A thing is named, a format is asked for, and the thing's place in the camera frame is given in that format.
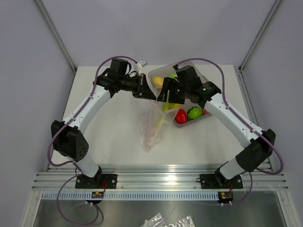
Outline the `clear zip top bag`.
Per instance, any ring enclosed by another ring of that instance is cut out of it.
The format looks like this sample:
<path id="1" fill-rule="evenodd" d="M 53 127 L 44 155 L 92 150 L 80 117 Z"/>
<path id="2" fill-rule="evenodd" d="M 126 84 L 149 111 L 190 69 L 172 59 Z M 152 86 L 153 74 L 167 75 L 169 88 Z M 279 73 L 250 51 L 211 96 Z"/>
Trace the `clear zip top bag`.
<path id="1" fill-rule="evenodd" d="M 143 105 L 138 111 L 138 126 L 141 146 L 146 153 L 161 141 L 180 107 L 180 104 L 143 100 Z"/>

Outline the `green celery bunch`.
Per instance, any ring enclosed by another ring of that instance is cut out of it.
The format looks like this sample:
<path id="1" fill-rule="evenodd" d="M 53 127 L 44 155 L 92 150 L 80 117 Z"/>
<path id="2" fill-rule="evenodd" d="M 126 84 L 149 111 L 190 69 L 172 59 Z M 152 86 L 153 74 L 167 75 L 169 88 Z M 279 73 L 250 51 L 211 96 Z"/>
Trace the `green celery bunch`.
<path id="1" fill-rule="evenodd" d="M 147 145 L 149 147 L 154 146 L 161 140 L 161 137 L 166 129 L 172 124 L 175 116 L 175 111 L 173 109 L 163 111 L 163 103 L 157 102 L 156 104 L 157 105 L 153 110 L 151 129 L 148 133 Z"/>

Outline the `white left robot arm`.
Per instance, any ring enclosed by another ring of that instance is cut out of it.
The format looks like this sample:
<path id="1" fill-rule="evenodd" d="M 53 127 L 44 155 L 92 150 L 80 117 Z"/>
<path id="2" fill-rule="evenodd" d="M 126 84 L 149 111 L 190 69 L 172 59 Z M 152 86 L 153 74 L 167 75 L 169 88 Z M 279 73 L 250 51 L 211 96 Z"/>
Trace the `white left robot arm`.
<path id="1" fill-rule="evenodd" d="M 109 58 L 110 67 L 102 73 L 96 71 L 92 90 L 81 104 L 63 121 L 54 121 L 51 125 L 51 146 L 86 176 L 85 181 L 91 188 L 102 184 L 102 176 L 97 174 L 100 168 L 87 154 L 89 145 L 84 138 L 91 120 L 120 90 L 131 92 L 135 98 L 156 100 L 142 72 L 147 61 L 131 65 L 131 60 L 126 56 Z"/>

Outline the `red bell pepper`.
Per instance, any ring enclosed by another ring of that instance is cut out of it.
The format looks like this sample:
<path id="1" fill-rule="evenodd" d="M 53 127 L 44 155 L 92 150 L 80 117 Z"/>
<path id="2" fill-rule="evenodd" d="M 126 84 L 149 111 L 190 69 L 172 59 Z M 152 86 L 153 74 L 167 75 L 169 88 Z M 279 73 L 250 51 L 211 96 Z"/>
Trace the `red bell pepper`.
<path id="1" fill-rule="evenodd" d="M 184 109 L 179 109 L 176 116 L 175 121 L 178 124 L 184 124 L 187 122 L 187 113 Z"/>

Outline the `yellow bell pepper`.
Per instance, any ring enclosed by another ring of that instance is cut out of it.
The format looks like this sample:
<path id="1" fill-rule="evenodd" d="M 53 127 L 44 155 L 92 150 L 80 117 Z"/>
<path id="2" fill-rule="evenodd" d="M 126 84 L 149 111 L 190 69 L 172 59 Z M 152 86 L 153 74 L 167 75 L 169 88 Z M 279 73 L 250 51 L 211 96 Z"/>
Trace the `yellow bell pepper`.
<path id="1" fill-rule="evenodd" d="M 167 111 L 169 109 L 175 109 L 181 107 L 182 104 L 175 104 L 175 103 L 163 103 L 162 110 Z"/>

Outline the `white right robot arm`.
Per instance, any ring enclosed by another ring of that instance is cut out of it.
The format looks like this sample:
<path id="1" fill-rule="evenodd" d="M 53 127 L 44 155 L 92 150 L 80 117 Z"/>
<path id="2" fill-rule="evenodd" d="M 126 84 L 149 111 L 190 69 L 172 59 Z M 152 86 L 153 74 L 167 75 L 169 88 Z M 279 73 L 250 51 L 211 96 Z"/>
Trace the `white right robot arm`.
<path id="1" fill-rule="evenodd" d="M 185 99 L 199 105 L 216 117 L 238 140 L 243 150 L 215 172 L 215 183 L 226 187 L 232 178 L 252 172 L 273 152 L 275 133 L 264 131 L 227 102 L 223 91 L 213 82 L 202 83 L 192 66 L 176 70 L 175 78 L 165 77 L 158 101 L 183 104 Z"/>

